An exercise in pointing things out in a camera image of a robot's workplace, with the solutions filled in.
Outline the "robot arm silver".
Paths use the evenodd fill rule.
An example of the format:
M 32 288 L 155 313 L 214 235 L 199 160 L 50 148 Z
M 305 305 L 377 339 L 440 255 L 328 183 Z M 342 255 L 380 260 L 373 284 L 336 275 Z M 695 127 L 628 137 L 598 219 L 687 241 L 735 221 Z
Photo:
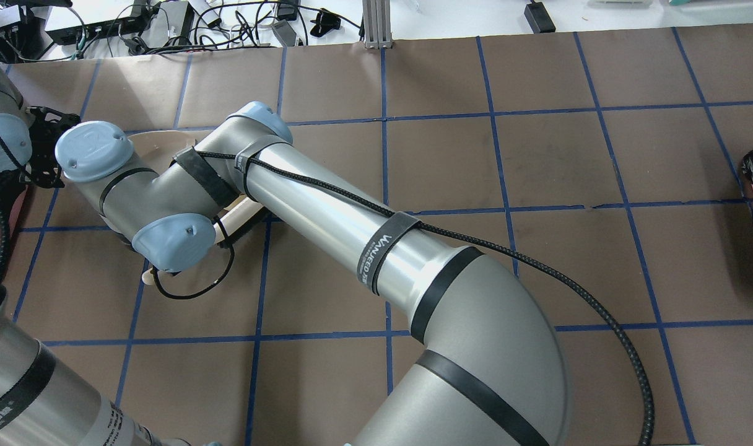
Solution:
M 14 321 L 4 285 L 34 181 L 32 116 L 0 66 L 0 445 L 186 445 L 133 420 Z
M 362 192 L 294 149 L 288 126 L 250 102 L 162 174 L 116 125 L 59 138 L 56 160 L 89 203 L 156 268 L 198 263 L 211 219 L 247 195 L 407 314 L 424 353 L 354 445 L 561 445 L 571 392 L 539 304 L 510 269 L 469 243 L 451 247 L 399 212 L 382 216 L 289 173 Z

